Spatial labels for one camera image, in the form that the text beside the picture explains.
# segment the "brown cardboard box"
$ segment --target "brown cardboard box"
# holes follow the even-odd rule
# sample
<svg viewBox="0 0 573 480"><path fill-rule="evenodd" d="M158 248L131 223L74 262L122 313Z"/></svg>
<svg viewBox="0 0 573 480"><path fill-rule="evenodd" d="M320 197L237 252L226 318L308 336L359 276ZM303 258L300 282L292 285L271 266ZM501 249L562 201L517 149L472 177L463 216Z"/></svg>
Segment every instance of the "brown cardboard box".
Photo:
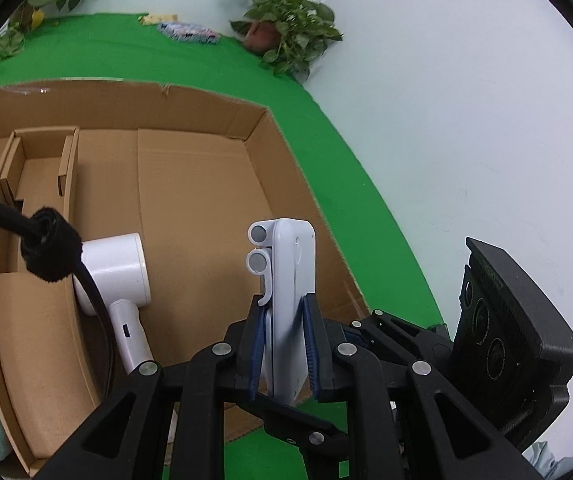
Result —
<svg viewBox="0 0 573 480"><path fill-rule="evenodd" d="M189 360L246 317L256 278L246 232L261 219L313 224L326 317L364 300L269 110L210 92L100 80L0 88L0 202L60 210L83 240L138 232L151 281L140 310L162 365ZM100 402L103 341L71 279L28 274L0 230L0 418L34 474ZM236 406L227 438L258 426Z"/></svg>

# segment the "silver bolt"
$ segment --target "silver bolt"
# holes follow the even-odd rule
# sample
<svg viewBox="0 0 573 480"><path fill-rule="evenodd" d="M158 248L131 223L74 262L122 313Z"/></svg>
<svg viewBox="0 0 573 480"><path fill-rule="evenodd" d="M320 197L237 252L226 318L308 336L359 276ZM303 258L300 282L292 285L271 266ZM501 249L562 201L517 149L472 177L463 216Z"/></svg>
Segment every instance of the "silver bolt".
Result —
<svg viewBox="0 0 573 480"><path fill-rule="evenodd" d="M231 353L231 345L228 343L216 343L213 345L213 353L215 355L226 355Z"/></svg>
<svg viewBox="0 0 573 480"><path fill-rule="evenodd" d="M153 361L147 361L142 363L137 371L140 372L141 375L153 375L155 372L158 371L158 366Z"/></svg>
<svg viewBox="0 0 573 480"><path fill-rule="evenodd" d="M353 343L340 343L337 345L337 351L342 355L355 355L357 352L357 346Z"/></svg>
<svg viewBox="0 0 573 480"><path fill-rule="evenodd" d="M324 442L324 435L319 431L313 431L313 433L309 435L309 442L313 444L313 446L319 446L319 444Z"/></svg>
<svg viewBox="0 0 573 480"><path fill-rule="evenodd" d="M431 365L426 361L415 361L411 368L417 375L429 375L431 373Z"/></svg>

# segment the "terracotta pot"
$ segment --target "terracotta pot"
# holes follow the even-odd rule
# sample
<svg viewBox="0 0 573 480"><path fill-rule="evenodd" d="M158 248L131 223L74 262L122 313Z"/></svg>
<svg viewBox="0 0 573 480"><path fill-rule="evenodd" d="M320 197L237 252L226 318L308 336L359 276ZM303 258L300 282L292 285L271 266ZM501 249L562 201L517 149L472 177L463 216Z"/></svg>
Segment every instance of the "terracotta pot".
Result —
<svg viewBox="0 0 573 480"><path fill-rule="evenodd" d="M253 54L264 56L280 44L280 33L273 22L253 22L244 38L244 48Z"/></svg>

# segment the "camera lens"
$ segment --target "camera lens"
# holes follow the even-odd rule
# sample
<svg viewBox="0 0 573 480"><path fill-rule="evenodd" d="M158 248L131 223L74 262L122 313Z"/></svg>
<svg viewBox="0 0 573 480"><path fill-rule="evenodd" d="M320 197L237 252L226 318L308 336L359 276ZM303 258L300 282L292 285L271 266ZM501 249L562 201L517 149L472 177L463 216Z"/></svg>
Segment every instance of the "camera lens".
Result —
<svg viewBox="0 0 573 480"><path fill-rule="evenodd" d="M487 374L494 381L499 379L504 371L505 361L504 343L502 343L500 338L495 338L490 344L489 353L487 354Z"/></svg>
<svg viewBox="0 0 573 480"><path fill-rule="evenodd" d="M464 287L464 306L466 308L470 307L471 301L473 301L473 285L471 285L471 282L466 282Z"/></svg>
<svg viewBox="0 0 573 480"><path fill-rule="evenodd" d="M489 333L489 309L486 301L479 300L473 314L473 338L478 345L484 343Z"/></svg>

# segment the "green cloth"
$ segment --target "green cloth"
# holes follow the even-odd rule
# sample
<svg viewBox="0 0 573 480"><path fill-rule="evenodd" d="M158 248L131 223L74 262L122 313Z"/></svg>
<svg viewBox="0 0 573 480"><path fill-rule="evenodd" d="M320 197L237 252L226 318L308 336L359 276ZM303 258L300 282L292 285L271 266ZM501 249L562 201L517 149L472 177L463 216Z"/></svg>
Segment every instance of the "green cloth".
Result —
<svg viewBox="0 0 573 480"><path fill-rule="evenodd" d="M422 326L442 322L386 204L300 84L262 69L257 57L227 37L216 45L180 43L128 14L71 16L55 23L47 21L34 31L24 52L0 61L0 85L61 77L123 78L192 86L269 107L369 307ZM305 408L344 424L342 406L311 401ZM226 447L226 469L228 479L305 477L297 450L266 437L263 430Z"/></svg>

